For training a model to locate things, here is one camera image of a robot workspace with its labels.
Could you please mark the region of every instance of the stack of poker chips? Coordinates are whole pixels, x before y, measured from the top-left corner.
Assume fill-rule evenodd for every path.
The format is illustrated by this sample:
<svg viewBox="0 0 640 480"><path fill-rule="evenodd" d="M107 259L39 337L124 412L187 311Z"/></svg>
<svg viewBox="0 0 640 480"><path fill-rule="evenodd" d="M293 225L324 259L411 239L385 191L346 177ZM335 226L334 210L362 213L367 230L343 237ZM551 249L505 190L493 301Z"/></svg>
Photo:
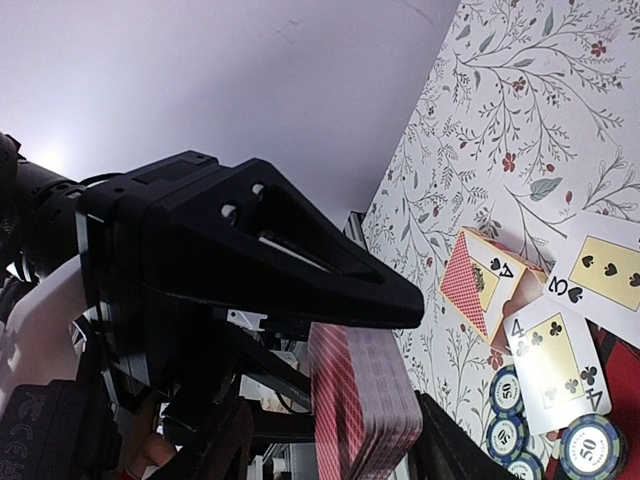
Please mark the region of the stack of poker chips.
<svg viewBox="0 0 640 480"><path fill-rule="evenodd" d="M487 451L517 478L543 480L540 461L525 451L529 438L520 382L513 365L498 371L489 391L496 417L487 429Z"/></svg>
<svg viewBox="0 0 640 480"><path fill-rule="evenodd" d="M614 480L624 470L628 455L624 435L601 415L578 418L560 441L560 464L572 480Z"/></svg>

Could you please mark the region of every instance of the deck of cards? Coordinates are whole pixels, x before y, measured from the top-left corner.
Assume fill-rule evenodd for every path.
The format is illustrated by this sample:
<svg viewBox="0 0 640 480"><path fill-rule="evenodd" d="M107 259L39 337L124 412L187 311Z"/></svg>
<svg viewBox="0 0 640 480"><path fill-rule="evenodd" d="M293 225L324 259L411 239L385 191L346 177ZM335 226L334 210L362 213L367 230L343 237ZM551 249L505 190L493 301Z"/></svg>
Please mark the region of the deck of cards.
<svg viewBox="0 0 640 480"><path fill-rule="evenodd" d="M314 323L309 360L321 480L386 480L422 431L393 333Z"/></svg>
<svg viewBox="0 0 640 480"><path fill-rule="evenodd" d="M640 347L640 226L589 212L578 213L572 226L548 278L464 228L440 287L492 347L504 332L532 435L612 410L587 319ZM543 288L504 312L506 301L528 289L520 287L524 268Z"/></svg>

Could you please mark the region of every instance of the playing card with clubs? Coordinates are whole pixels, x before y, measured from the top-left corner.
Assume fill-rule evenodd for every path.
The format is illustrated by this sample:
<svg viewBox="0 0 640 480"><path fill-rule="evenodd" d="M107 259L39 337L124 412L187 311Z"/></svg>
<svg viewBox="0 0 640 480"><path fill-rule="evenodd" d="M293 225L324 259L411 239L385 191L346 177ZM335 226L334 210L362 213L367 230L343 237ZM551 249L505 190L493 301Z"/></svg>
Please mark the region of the playing card with clubs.
<svg viewBox="0 0 640 480"><path fill-rule="evenodd" d="M640 347L640 225L580 212L544 294Z"/></svg>
<svg viewBox="0 0 640 480"><path fill-rule="evenodd" d="M540 297L507 317L504 329L532 435L565 428L587 413L611 411L584 317Z"/></svg>
<svg viewBox="0 0 640 480"><path fill-rule="evenodd" d="M523 275L544 283L544 272L473 228L462 228L440 284L442 295L492 344L505 303Z"/></svg>

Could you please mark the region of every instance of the red checkered pattern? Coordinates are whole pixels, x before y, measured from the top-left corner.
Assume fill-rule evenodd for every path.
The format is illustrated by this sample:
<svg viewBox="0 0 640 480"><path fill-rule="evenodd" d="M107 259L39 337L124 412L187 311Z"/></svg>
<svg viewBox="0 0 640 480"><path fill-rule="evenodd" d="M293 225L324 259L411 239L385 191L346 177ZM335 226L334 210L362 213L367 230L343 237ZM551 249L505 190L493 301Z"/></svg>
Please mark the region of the red checkered pattern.
<svg viewBox="0 0 640 480"><path fill-rule="evenodd" d="M487 324L484 321L480 297L473 278L471 257L469 257L467 241L463 233L458 235L440 290L486 337Z"/></svg>
<svg viewBox="0 0 640 480"><path fill-rule="evenodd" d="M364 422L345 327L313 323L308 348L320 478L348 479Z"/></svg>

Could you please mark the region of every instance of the floral tablecloth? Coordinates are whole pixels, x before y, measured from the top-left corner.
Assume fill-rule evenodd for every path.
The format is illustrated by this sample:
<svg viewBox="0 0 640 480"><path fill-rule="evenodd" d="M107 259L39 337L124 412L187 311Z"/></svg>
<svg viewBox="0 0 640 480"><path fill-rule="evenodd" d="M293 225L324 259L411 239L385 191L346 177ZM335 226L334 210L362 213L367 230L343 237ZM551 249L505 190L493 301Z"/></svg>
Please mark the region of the floral tablecloth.
<svg viewBox="0 0 640 480"><path fill-rule="evenodd" d="M492 351L438 293L461 226L550 270L577 211L640 220L640 2L463 1L363 224L420 286L414 386L486 449ZM546 437L529 448L544 463Z"/></svg>

